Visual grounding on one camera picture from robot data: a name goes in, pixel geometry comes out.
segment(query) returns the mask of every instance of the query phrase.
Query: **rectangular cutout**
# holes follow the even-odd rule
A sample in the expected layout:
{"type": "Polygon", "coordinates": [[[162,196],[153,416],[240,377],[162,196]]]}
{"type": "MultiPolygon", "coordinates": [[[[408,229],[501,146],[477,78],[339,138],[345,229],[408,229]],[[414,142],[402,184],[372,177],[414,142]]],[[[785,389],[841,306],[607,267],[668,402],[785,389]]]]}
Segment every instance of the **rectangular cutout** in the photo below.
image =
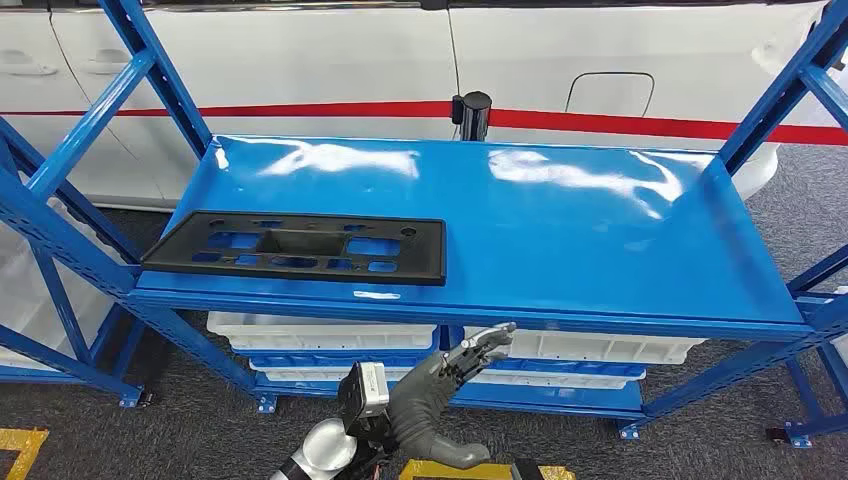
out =
{"type": "Polygon", "coordinates": [[[318,265],[317,258],[310,257],[274,257],[271,265],[287,268],[314,268],[318,265]]]}
{"type": "Polygon", "coordinates": [[[236,265],[256,265],[259,255],[241,254],[236,258],[236,265]]]}
{"type": "Polygon", "coordinates": [[[371,262],[368,264],[369,272],[384,272],[391,273],[397,270],[395,262],[371,262]]]}
{"type": "Polygon", "coordinates": [[[209,248],[247,249],[256,246],[259,234],[253,232],[215,232],[209,235],[206,246],[209,248]]]}
{"type": "Polygon", "coordinates": [[[393,238],[353,237],[347,243],[347,252],[394,257],[400,253],[400,242],[393,238]]]}
{"type": "Polygon", "coordinates": [[[332,270],[351,270],[353,262],[349,258],[331,258],[327,260],[327,268],[332,270]]]}
{"type": "Polygon", "coordinates": [[[254,220],[253,223],[262,228],[280,228],[283,226],[282,220],[254,220]]]}
{"type": "Polygon", "coordinates": [[[257,253],[286,255],[341,255],[345,235],[335,232],[269,230],[256,246],[257,253]]]}
{"type": "Polygon", "coordinates": [[[221,258],[220,253],[198,252],[191,256],[192,262],[217,262],[221,258]]]}

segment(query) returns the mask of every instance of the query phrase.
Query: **white storage tray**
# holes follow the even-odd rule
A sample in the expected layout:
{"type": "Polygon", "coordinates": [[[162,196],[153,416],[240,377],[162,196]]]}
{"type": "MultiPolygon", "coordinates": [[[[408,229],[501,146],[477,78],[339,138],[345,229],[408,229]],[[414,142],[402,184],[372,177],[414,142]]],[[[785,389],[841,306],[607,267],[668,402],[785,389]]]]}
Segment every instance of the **white storage tray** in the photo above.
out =
{"type": "Polygon", "coordinates": [[[836,351],[839,352],[839,356],[842,357],[842,361],[848,365],[848,334],[842,335],[835,340],[831,340],[830,343],[836,347],[836,351]]]}
{"type": "Polygon", "coordinates": [[[636,377],[615,375],[592,375],[582,373],[533,372],[523,370],[495,370],[487,368],[469,383],[496,383],[499,385],[529,385],[533,387],[601,388],[620,390],[629,381],[641,380],[645,373],[636,377]]]}
{"type": "MultiPolygon", "coordinates": [[[[103,244],[91,227],[71,217],[62,202],[51,198],[47,203],[107,255],[123,263],[120,255],[113,248],[103,244]]],[[[112,308],[113,301],[62,263],[57,261],[54,263],[74,315],[77,317],[77,323],[90,348],[97,338],[103,320],[112,308]]],[[[0,224],[0,285],[3,287],[0,289],[0,305],[3,306],[0,324],[71,358],[76,358],[29,243],[4,224],[0,224]]],[[[0,365],[53,370],[2,347],[0,347],[0,365]]]]}
{"type": "MultiPolygon", "coordinates": [[[[466,338],[483,328],[465,327],[466,338]]],[[[689,349],[704,340],[518,329],[512,345],[498,350],[507,353],[510,358],[681,364],[686,360],[689,349]]]]}
{"type": "Polygon", "coordinates": [[[206,328],[234,350],[423,350],[436,325],[209,312],[206,328]]]}
{"type": "MultiPolygon", "coordinates": [[[[272,382],[339,382],[350,373],[351,367],[271,367],[255,369],[265,373],[272,382]]],[[[411,367],[385,367],[386,380],[397,382],[411,367]]]]}
{"type": "MultiPolygon", "coordinates": [[[[273,382],[338,382],[347,376],[350,367],[270,367],[251,368],[265,373],[273,382]]],[[[403,378],[411,367],[386,367],[386,379],[396,382],[403,378]]],[[[586,375],[580,373],[525,372],[486,369],[470,383],[495,383],[499,385],[529,385],[534,387],[622,389],[627,382],[645,378],[619,377],[612,375],[586,375]]]]}

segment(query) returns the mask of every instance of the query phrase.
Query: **white plastic bin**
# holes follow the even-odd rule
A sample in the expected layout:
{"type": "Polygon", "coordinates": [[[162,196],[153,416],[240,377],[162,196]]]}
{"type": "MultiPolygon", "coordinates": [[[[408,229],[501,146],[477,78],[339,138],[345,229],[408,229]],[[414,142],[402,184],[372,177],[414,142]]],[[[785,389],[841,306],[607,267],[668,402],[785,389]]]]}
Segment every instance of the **white plastic bin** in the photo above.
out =
{"type": "MultiPolygon", "coordinates": [[[[465,327],[465,336],[473,335],[483,328],[465,327]]],[[[704,340],[518,329],[512,345],[498,350],[507,353],[510,358],[681,364],[686,360],[689,349],[704,340]]]]}
{"type": "Polygon", "coordinates": [[[206,328],[237,353],[438,348],[436,325],[209,312],[206,328]]]}
{"type": "MultiPolygon", "coordinates": [[[[272,382],[339,382],[350,373],[347,367],[291,367],[276,369],[256,369],[265,373],[272,382]]],[[[407,374],[412,367],[385,367],[386,380],[397,382],[407,374]]]]}
{"type": "Polygon", "coordinates": [[[831,340],[830,343],[836,347],[836,351],[839,352],[842,361],[848,365],[848,335],[842,335],[836,340],[831,340]]]}
{"type": "Polygon", "coordinates": [[[642,374],[638,376],[616,376],[581,373],[528,372],[487,368],[471,379],[470,383],[620,390],[627,385],[627,382],[641,380],[643,378],[645,378],[644,370],[642,371],[642,374]]]}
{"type": "MultiPolygon", "coordinates": [[[[409,372],[419,359],[382,359],[386,365],[386,379],[398,381],[409,372]]],[[[380,358],[367,358],[367,361],[381,361],[380,358]]],[[[250,368],[264,373],[274,382],[338,382],[344,378],[353,365],[352,358],[340,361],[323,358],[320,361],[307,358],[252,358],[250,368]]],[[[519,367],[515,363],[502,362],[505,368],[490,367],[474,377],[472,383],[494,383],[499,385],[529,385],[534,387],[597,388],[622,389],[627,382],[645,378],[645,368],[641,365],[613,365],[590,362],[572,362],[573,365],[556,365],[556,361],[536,361],[534,369],[513,370],[519,367]],[[545,370],[549,362],[550,371],[545,370]]]]}
{"type": "MultiPolygon", "coordinates": [[[[71,217],[62,202],[51,198],[47,203],[107,255],[123,263],[120,255],[113,248],[103,244],[91,227],[71,217]]],[[[103,320],[112,308],[113,301],[61,262],[54,263],[86,344],[91,347],[103,320]]],[[[71,358],[76,357],[32,255],[29,242],[5,224],[0,224],[0,285],[0,305],[3,306],[0,324],[71,358]]],[[[2,347],[0,366],[53,370],[2,347]]]]}

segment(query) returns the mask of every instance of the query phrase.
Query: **car door handle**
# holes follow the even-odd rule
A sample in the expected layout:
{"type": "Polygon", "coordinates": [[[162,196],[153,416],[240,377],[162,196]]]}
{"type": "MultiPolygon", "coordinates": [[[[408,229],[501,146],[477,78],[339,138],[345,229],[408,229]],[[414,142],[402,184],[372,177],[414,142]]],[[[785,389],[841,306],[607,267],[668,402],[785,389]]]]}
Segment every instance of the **car door handle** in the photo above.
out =
{"type": "Polygon", "coordinates": [[[124,67],[126,62],[101,62],[97,60],[88,60],[81,65],[85,73],[92,75],[117,75],[124,67]]]}
{"type": "Polygon", "coordinates": [[[0,50],[0,73],[27,77],[53,75],[59,69],[44,65],[20,50],[0,50]]]}
{"type": "Polygon", "coordinates": [[[82,62],[80,68],[92,75],[116,75],[129,61],[130,56],[124,50],[101,48],[94,53],[94,58],[82,62]]]}

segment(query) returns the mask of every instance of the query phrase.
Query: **gray carpet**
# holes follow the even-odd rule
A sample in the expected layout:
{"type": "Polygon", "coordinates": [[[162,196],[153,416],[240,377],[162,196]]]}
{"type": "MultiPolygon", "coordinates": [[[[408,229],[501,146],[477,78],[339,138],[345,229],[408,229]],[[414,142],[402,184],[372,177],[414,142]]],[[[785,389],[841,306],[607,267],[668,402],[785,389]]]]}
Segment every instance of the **gray carpet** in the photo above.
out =
{"type": "MultiPolygon", "coordinates": [[[[840,221],[848,218],[848,151],[786,146],[780,153],[776,177],[748,205],[788,278],[848,240],[840,221]]],[[[142,246],[155,241],[166,218],[108,215],[142,246]]],[[[848,284],[843,275],[825,289],[840,281],[848,284]]],[[[205,323],[204,314],[184,315],[198,328],[205,323]]],[[[692,349],[685,365],[652,368],[646,397],[741,348],[708,341],[692,349]]],[[[837,412],[817,359],[803,360],[823,408],[837,412]]],[[[283,398],[276,415],[258,415],[245,395],[150,332],[132,377],[158,394],[156,405],[123,410],[112,396],[83,387],[0,385],[0,428],[50,430],[29,478],[263,479],[315,422],[335,413],[329,400],[283,398]]],[[[764,428],[799,418],[797,393],[780,366],[654,423],[636,442],[619,441],[611,422],[593,418],[450,409],[443,421],[457,440],[482,441],[498,461],[529,456],[565,465],[580,480],[848,478],[845,434],[817,438],[811,450],[764,439],[764,428]]],[[[0,455],[0,466],[8,461],[0,455]]],[[[403,463],[397,459],[385,478],[403,463]]]]}

